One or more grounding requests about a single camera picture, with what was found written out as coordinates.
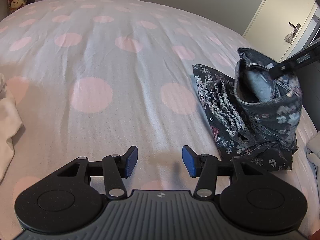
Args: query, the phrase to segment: floral fabric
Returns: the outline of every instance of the floral fabric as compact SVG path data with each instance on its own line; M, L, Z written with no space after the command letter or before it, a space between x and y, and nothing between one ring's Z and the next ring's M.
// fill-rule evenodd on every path
M193 65L220 157L230 161L241 156L267 171L291 170L302 108L299 81L294 74L272 80L268 69L277 62L253 49L239 48L238 53L235 80Z

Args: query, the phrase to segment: dark tiled wall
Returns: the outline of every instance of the dark tiled wall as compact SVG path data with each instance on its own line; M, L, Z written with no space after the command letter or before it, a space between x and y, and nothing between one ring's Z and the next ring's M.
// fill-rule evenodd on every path
M312 63L297 71L303 92L303 106L316 129L320 130L320 63Z

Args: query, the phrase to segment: white crosshair logo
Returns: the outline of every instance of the white crosshair logo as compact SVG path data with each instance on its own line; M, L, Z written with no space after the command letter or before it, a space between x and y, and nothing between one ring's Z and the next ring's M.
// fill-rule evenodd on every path
M157 196L158 196L159 198L163 198L163 197L165 197L166 195L161 192L161 193L157 194Z

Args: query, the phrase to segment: cream door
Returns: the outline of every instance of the cream door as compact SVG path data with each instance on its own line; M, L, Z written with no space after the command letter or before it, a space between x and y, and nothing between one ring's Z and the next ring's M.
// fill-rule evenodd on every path
M280 61L291 45L284 41L285 36L294 30L289 22L295 26L299 23L303 32L314 4L315 0L265 0L244 33L244 38L255 49Z

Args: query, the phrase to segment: mattress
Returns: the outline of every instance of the mattress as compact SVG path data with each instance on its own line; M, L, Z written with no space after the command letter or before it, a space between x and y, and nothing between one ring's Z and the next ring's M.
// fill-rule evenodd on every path
M182 162L182 147L219 156L192 65L234 77L241 46L250 44L215 22L138 0L45 0L0 22L0 72L24 123L0 185L0 239L21 232L18 194L78 156L98 161L135 145L128 193L192 190L197 179ZM303 110L293 169L275 172L308 200L300 227L306 236L320 228L316 172L305 147L315 135ZM227 185L219 178L216 193ZM92 186L104 193L101 178Z

